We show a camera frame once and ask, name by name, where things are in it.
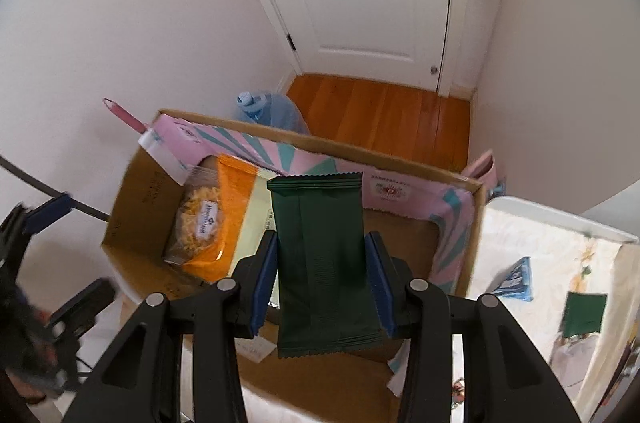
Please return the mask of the orange snack bag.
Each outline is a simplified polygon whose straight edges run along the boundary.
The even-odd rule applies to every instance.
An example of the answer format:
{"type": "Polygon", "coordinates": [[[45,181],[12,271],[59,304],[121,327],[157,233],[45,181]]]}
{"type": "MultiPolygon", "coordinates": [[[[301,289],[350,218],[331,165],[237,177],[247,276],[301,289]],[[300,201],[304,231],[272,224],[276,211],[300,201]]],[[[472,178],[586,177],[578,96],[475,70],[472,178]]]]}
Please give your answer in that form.
{"type": "Polygon", "coordinates": [[[228,275],[257,168],[239,158],[206,158],[193,169],[164,261],[206,282],[228,275]]]}

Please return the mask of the blue triangular snack packet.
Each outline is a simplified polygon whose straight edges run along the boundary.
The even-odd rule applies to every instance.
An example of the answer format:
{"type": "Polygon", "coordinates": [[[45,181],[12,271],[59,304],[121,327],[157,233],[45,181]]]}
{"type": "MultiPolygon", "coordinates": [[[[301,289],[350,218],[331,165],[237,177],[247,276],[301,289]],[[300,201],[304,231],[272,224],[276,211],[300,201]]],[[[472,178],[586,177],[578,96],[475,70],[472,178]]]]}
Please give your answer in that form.
{"type": "Polygon", "coordinates": [[[491,282],[487,290],[504,299],[518,299],[522,302],[531,302],[533,295],[533,276],[528,256],[520,258],[508,270],[503,271],[491,282]]]}

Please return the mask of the pale yellow snack bag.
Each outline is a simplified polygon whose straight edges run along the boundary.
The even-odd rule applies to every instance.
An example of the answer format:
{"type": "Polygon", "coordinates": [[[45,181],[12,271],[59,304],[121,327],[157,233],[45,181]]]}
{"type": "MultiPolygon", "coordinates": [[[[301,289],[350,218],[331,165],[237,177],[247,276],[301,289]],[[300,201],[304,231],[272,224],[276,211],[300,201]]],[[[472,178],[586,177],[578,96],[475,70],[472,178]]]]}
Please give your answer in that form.
{"type": "Polygon", "coordinates": [[[267,182],[274,177],[276,174],[270,170],[260,168],[257,171],[236,244],[234,265],[240,259],[256,253],[266,230],[276,229],[271,192],[267,188],[267,182]]]}

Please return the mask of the cardboard box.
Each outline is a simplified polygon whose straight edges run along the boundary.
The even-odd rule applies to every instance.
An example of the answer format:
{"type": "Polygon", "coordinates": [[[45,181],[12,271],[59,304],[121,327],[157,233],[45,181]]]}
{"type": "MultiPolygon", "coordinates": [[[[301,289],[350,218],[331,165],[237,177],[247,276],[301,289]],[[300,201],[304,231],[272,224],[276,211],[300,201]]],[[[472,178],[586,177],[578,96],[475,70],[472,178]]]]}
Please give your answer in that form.
{"type": "MultiPolygon", "coordinates": [[[[181,299],[204,290],[192,271],[164,252],[190,170],[226,156],[258,176],[361,172],[364,223],[411,271],[454,295],[468,288],[486,195],[469,178],[283,129],[178,110],[158,112],[140,138],[108,221],[102,247],[143,299],[181,299]]],[[[239,359],[246,412],[253,422],[391,422],[398,398],[388,388],[394,343],[356,354],[259,357],[246,342],[239,359]]]]}

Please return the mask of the blue water jug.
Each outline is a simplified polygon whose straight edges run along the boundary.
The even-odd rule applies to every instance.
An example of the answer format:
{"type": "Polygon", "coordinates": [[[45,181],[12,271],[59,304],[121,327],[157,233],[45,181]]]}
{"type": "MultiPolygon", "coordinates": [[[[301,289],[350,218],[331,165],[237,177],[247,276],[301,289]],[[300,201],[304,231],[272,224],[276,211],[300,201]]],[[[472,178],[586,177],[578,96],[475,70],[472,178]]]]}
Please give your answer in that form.
{"type": "Polygon", "coordinates": [[[295,103],[284,94],[244,91],[236,97],[236,119],[309,135],[308,126],[295,103]]]}

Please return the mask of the dark green snack packet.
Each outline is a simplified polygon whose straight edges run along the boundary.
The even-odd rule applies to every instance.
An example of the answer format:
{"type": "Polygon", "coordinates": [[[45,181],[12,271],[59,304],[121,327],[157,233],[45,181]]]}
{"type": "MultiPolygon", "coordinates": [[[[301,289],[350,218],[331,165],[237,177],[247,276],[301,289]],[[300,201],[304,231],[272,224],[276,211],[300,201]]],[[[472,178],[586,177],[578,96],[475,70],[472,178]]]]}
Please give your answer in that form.
{"type": "Polygon", "coordinates": [[[360,172],[268,181],[278,236],[281,358],[380,347],[360,172]]]}

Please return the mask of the floral bed sheet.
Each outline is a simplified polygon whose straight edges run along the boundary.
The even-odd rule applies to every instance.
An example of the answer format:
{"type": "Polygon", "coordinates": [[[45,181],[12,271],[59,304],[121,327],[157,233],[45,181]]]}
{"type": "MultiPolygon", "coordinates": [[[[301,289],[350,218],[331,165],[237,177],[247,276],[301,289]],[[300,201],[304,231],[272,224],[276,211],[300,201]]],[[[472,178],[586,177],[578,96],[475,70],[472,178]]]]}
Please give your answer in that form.
{"type": "Polygon", "coordinates": [[[580,419],[600,421],[599,407],[638,325],[638,237],[512,196],[485,207],[475,251],[468,217],[449,213],[430,221],[447,245],[434,258],[431,280],[447,293],[464,264],[473,267],[466,295],[475,299],[488,293],[500,273],[529,257],[534,299],[500,299],[551,365],[580,419]],[[568,292],[608,295],[599,333],[563,339],[568,292]]]}

